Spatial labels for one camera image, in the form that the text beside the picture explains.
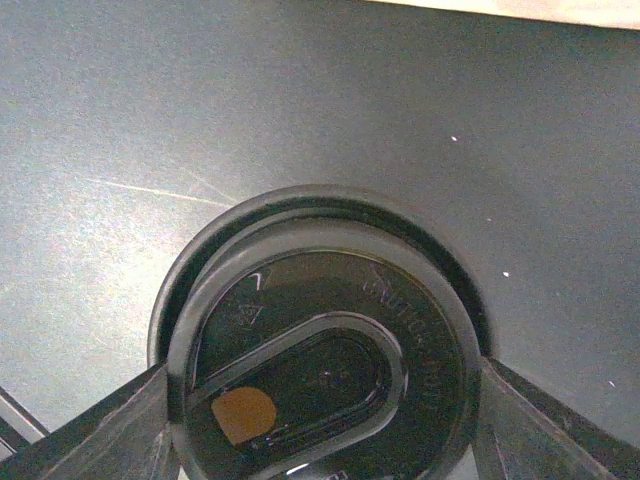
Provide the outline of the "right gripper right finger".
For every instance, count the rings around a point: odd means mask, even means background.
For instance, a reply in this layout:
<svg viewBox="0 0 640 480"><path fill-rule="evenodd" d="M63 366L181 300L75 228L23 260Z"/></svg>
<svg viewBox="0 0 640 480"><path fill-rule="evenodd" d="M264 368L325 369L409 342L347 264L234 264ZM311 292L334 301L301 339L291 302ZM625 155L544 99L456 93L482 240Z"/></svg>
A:
<svg viewBox="0 0 640 480"><path fill-rule="evenodd" d="M473 453L481 479L639 477L638 448L486 357Z"/></svg>

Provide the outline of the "blue checkered paper bag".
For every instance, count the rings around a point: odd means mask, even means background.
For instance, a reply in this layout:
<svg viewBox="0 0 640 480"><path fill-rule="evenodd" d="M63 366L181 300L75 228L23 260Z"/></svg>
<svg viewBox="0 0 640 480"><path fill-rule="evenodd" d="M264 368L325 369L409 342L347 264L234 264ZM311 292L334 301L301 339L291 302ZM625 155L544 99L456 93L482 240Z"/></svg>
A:
<svg viewBox="0 0 640 480"><path fill-rule="evenodd" d="M389 3L530 20L639 30L639 0L389 0Z"/></svg>

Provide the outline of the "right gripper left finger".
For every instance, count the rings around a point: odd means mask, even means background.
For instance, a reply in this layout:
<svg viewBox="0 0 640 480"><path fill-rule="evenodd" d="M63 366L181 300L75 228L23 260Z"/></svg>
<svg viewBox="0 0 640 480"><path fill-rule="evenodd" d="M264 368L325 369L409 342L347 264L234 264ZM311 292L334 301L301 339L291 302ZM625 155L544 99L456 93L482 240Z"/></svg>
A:
<svg viewBox="0 0 640 480"><path fill-rule="evenodd" d="M3 479L176 479L167 370L156 364L1 462Z"/></svg>

